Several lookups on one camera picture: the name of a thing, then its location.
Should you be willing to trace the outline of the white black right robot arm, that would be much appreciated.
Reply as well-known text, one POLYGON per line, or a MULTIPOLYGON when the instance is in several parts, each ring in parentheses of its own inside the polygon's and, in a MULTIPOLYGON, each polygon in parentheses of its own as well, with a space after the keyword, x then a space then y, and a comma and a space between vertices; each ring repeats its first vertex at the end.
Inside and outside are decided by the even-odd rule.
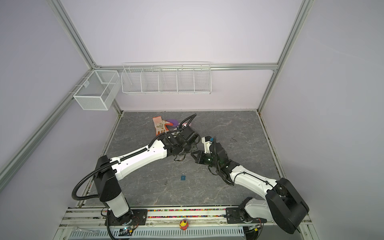
POLYGON ((286 178, 279 180, 263 177, 231 160, 227 152, 215 139, 203 142, 204 149, 194 151, 191 156, 197 164, 216 169, 216 175, 227 185, 240 185, 265 200, 257 204, 254 198, 247 198, 239 205, 241 219, 274 221, 283 231, 293 234, 309 212, 309 206, 286 178))

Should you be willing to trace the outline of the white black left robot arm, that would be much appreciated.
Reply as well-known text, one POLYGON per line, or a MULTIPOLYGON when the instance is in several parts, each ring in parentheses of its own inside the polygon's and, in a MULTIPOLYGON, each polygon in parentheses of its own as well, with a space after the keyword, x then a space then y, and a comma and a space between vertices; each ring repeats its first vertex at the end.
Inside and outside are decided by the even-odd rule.
POLYGON ((102 168, 112 162, 116 164, 95 174, 93 181, 97 198, 108 208, 106 224, 111 226, 131 225, 136 215, 122 193, 119 181, 135 170, 157 160, 173 156, 184 157, 197 149, 201 140, 191 127, 185 127, 175 133, 162 133, 151 143, 137 151, 119 157, 98 159, 97 167, 102 168))

